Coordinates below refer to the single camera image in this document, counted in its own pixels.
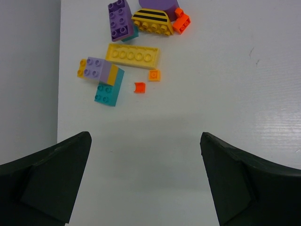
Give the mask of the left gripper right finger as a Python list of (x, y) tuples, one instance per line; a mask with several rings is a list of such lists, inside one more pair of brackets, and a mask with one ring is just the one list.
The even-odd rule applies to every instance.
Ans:
[(221, 226), (299, 226), (301, 171), (231, 146), (204, 132), (200, 139)]

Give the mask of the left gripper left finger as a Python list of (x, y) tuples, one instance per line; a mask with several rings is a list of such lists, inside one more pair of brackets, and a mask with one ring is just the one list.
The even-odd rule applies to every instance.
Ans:
[(69, 223), (92, 138), (83, 131), (54, 146), (0, 166), (2, 226)]

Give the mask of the small red-orange lego tile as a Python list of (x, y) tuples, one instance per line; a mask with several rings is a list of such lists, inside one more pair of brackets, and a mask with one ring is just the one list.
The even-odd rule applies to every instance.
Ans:
[(146, 84), (144, 82), (135, 82), (134, 93), (143, 94), (146, 91)]

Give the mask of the small orange lego plate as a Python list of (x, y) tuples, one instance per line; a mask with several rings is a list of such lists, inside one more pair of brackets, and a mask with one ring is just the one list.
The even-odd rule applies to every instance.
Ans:
[(159, 69), (149, 70), (148, 79), (152, 82), (161, 81), (161, 71)]

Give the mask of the orange lego brick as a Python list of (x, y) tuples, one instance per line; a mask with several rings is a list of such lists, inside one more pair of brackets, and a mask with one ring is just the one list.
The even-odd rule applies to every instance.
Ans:
[(178, 33), (182, 34), (186, 28), (191, 24), (190, 17), (184, 13), (181, 8), (175, 10), (177, 19), (173, 23), (173, 29)]

